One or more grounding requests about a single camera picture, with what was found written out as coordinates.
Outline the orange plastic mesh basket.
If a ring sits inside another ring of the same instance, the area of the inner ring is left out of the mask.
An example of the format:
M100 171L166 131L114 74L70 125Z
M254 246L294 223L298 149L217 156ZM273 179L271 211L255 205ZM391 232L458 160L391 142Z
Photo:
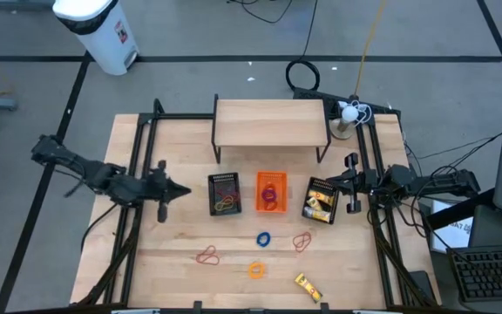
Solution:
M255 209L261 213L287 212L287 175L285 172L259 171L256 178Z

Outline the wooden shelf riser black legs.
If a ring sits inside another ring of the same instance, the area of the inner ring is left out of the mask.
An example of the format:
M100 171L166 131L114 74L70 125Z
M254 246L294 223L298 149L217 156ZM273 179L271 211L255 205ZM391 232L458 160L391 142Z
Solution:
M214 158L223 147L313 147L321 162L331 145L329 113L320 99L221 99L214 96Z

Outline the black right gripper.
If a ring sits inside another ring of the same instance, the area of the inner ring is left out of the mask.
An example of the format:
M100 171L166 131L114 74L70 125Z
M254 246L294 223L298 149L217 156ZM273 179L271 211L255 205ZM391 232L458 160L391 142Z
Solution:
M377 171L367 169L358 172L356 165L359 162L357 153L349 154L344 159L344 166L348 169L344 174L339 174L326 179L327 183L339 192L349 196L346 206L348 214L357 214L361 211L361 202L357 199L358 193L370 194L377 184Z

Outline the black metal bar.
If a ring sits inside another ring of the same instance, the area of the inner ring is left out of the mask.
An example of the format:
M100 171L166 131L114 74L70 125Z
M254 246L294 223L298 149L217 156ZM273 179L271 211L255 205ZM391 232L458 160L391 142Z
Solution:
M485 206L494 209L493 197L495 189L491 188L475 197L457 203L449 208L438 211L425 217L425 226L433 230L441 229L447 225L473 217L476 208Z

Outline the white trash can black rim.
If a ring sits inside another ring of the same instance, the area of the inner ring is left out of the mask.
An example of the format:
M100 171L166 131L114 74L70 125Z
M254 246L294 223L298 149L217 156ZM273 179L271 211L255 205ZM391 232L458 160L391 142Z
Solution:
M119 0L55 0L52 10L105 73L128 72L139 47Z

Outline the white bulb desk lamp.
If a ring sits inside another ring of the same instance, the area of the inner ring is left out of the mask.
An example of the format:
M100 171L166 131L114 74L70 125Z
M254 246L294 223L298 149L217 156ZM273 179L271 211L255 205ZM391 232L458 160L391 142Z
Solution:
M340 102L340 117L329 122L331 135L338 140L347 140L356 128L359 111L346 102Z

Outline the black computer keyboard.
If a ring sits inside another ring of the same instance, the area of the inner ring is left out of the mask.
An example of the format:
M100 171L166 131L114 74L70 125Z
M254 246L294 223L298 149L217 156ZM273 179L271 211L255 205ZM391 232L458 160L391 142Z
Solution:
M464 302L502 301L502 246L447 249Z

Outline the yellow rubber band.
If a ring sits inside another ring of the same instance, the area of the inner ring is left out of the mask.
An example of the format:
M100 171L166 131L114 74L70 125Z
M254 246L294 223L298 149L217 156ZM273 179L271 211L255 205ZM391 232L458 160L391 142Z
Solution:
M227 195L223 197L220 201L214 204L214 210L216 212L224 212L234 208L235 198L232 195Z

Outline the black plastic mesh basket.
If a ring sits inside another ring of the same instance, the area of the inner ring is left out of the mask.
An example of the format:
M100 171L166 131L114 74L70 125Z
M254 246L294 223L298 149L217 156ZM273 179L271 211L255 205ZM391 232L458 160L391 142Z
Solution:
M239 200L235 202L234 208L224 212L216 212L214 210L214 192L218 188L234 188L239 193ZM239 184L239 175L237 173L211 174L208 176L208 199L209 199L209 214L211 216L218 215L236 215L240 214L241 208L241 193Z
M331 195L331 196L335 197L334 203L333 203L332 206L330 206L330 205L328 205L328 204L323 203L323 202L320 201L320 203L323 206L323 210L327 211L327 212L330 212L330 222L318 221L318 220L315 220L315 219L312 219L312 218L308 218L305 215L304 209L306 207L309 207L309 205L307 203L307 199L310 198L309 197L309 190L316 190L316 191L322 192L322 193L324 193L326 195ZM326 224L333 224L334 220L336 218L337 203L338 203L338 191L335 190L334 187L331 186L329 183L327 183L325 180L322 180L322 179L319 179L319 178L315 178L315 177L311 177L309 179L309 184L307 186L306 193L305 193L305 196L304 196L304 201L303 201L303 205L302 205L302 216L305 217L305 218L314 220L314 221L318 221L318 222L322 222L322 223L326 223Z

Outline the white paper sign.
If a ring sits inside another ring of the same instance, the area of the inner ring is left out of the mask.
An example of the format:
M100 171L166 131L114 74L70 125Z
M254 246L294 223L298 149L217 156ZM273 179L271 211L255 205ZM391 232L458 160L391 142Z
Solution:
M436 229L431 234L430 250L444 254L446 252L445 244L452 248L466 248L470 240L472 223L473 218L469 217Z

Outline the small black flat device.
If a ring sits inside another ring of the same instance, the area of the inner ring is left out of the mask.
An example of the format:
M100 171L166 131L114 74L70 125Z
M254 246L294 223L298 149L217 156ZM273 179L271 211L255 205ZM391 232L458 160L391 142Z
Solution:
M418 289L424 294L427 299L436 302L436 297L432 289L431 281L429 275L424 270L417 270L410 272L414 284Z

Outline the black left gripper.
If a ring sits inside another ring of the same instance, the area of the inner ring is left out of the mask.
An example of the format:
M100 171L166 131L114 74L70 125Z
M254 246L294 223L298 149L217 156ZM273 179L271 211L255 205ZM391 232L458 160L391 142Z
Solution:
M147 188L152 199L159 202L158 222L163 223L167 219L167 209L169 203L168 192L169 174L166 172L166 161L159 160L156 168L151 168L146 177ZM171 201L189 195L191 189L171 181Z

